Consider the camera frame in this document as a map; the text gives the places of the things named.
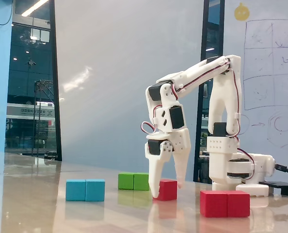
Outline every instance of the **cable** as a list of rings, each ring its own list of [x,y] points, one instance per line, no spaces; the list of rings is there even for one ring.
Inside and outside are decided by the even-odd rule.
[[[210,72],[215,71],[215,70],[217,70],[217,69],[219,69],[219,68],[221,68],[221,67],[223,67],[223,66],[226,66],[226,65],[228,65],[228,64],[230,64],[230,62],[226,62],[226,63],[224,63],[223,65],[220,65],[220,66],[217,66],[217,67],[215,67],[215,68],[213,68],[213,69],[208,70],[207,72],[203,73],[202,75],[200,75],[200,76],[197,77],[196,79],[194,79],[194,80],[192,80],[191,82],[187,83],[187,84],[186,84],[185,86],[183,86],[182,88],[179,88],[178,90],[176,90],[176,92],[180,92],[182,89],[188,87],[189,85],[193,84],[195,81],[201,79],[203,76],[205,76],[205,75],[209,74]]]
[[[247,157],[249,157],[250,160],[252,160],[252,162],[253,162],[253,165],[254,165],[253,173],[252,173],[252,175],[249,178],[245,179],[245,180],[250,180],[255,174],[255,161],[254,161],[253,157],[251,155],[249,155],[247,152],[245,152],[244,150],[238,148],[238,151],[241,151],[243,154],[245,154]]]
[[[237,135],[240,133],[241,131],[241,126],[240,126],[240,122],[239,122],[239,111],[240,111],[240,102],[239,102],[239,90],[238,90],[238,86],[237,86],[237,81],[236,81],[236,74],[234,72],[233,69],[229,69],[229,70],[232,70],[232,73],[233,73],[233,81],[235,83],[235,87],[236,87],[236,92],[237,92],[237,114],[238,114],[238,119],[237,119],[237,122],[238,122],[238,132],[235,134],[235,135],[227,135],[227,137],[235,137],[238,141],[238,137]]]
[[[283,165],[280,165],[280,164],[276,164],[274,166],[274,168],[278,171],[282,171],[282,172],[287,172],[288,173],[288,167],[287,166],[283,166]]]
[[[183,86],[182,88],[179,88],[178,90],[176,90],[174,84],[172,84],[172,85],[171,85],[171,89],[172,89],[173,95],[175,96],[176,100],[178,100],[178,95],[177,95],[177,93],[180,92],[182,89],[184,89],[184,88],[186,88],[187,86],[193,84],[195,81],[201,79],[203,76],[209,74],[210,72],[215,71],[215,70],[217,70],[217,69],[219,69],[219,68],[221,68],[221,67],[223,67],[223,66],[229,65],[229,64],[230,64],[230,61],[228,61],[228,62],[226,62],[226,63],[224,63],[224,64],[222,64],[222,65],[220,65],[220,66],[217,66],[217,67],[215,67],[215,68],[213,68],[213,69],[211,69],[211,70],[208,70],[207,72],[203,73],[202,75],[200,75],[200,76],[197,77],[196,79],[192,80],[191,82],[189,82],[188,84],[186,84],[186,85]],[[236,76],[235,76],[235,72],[234,72],[234,71],[233,71],[233,74],[234,74],[235,87],[236,87],[236,90],[237,90],[238,114],[239,114],[239,91],[238,91],[238,87],[237,87],[237,83],[236,83]],[[157,108],[157,107],[162,107],[162,105],[157,105],[157,106],[154,108],[154,110],[153,110],[153,112],[154,112],[154,113],[153,113],[153,117],[156,116],[155,114],[156,114],[156,108]],[[157,125],[156,125],[156,124],[153,125],[153,124],[151,124],[151,123],[149,123],[149,122],[147,122],[147,121],[143,121],[142,124],[141,124],[141,130],[142,130],[144,133],[152,134],[152,133],[149,133],[148,131],[146,131],[146,130],[143,128],[143,125],[144,125],[144,124],[145,124],[145,125],[148,125],[148,126],[153,130],[152,133],[155,133],[155,132],[156,132],[156,130],[157,130]],[[231,135],[231,136],[229,136],[229,137],[235,137],[235,136],[237,136],[237,135],[239,134],[239,132],[238,132],[237,134]]]
[[[12,0],[12,9],[11,9],[11,12],[10,12],[10,16],[9,16],[8,21],[7,21],[6,23],[0,23],[0,26],[4,26],[4,25],[8,24],[9,21],[11,20],[12,15],[13,15],[13,4],[14,4],[14,0]]]
[[[157,105],[156,107],[154,107],[154,110],[153,110],[153,120],[154,120],[154,118],[155,118],[155,116],[156,116],[156,109],[157,108],[160,108],[160,107],[162,107],[162,105],[160,104],[160,105]],[[152,133],[149,133],[148,131],[146,131],[144,128],[143,128],[143,125],[148,125],[152,130],[153,130],[153,132]],[[146,134],[153,134],[153,133],[155,133],[156,132],[156,130],[157,130],[157,125],[155,124],[155,125],[152,125],[151,123],[149,123],[149,122],[147,122],[147,121],[143,121],[142,122],[142,124],[141,124],[141,130],[144,132],[144,133],[146,133]]]
[[[175,96],[176,100],[178,100],[178,95],[177,95],[177,93],[175,91],[174,84],[171,85],[171,89],[172,89],[173,95]]]

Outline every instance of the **blue block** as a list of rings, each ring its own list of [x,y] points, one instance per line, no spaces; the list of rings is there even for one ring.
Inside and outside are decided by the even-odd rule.
[[[65,190],[66,201],[85,201],[86,180],[67,180]]]
[[[104,201],[105,180],[86,180],[86,201]]]

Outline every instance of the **white wall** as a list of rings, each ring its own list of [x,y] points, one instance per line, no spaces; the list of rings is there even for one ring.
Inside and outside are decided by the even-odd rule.
[[[148,171],[145,89],[200,61],[203,0],[56,0],[64,161]],[[198,91],[181,101],[192,150]],[[164,177],[175,178],[173,160]]]
[[[247,19],[236,9],[248,9]],[[241,56],[241,148],[288,167],[288,0],[227,0],[224,54]],[[288,182],[288,173],[267,180]]]

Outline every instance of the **green block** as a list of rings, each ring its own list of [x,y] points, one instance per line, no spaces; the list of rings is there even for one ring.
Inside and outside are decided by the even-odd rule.
[[[118,189],[133,190],[134,173],[121,172],[118,174]]]
[[[134,190],[148,191],[148,173],[134,174]]]

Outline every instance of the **red cube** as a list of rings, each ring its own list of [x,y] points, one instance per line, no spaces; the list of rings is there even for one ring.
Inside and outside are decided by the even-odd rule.
[[[156,200],[176,200],[177,199],[177,181],[162,179],[160,180],[159,196]]]
[[[250,216],[250,195],[243,191],[225,191],[228,195],[228,217]]]
[[[223,191],[201,191],[200,214],[204,217],[227,217],[227,194]]]

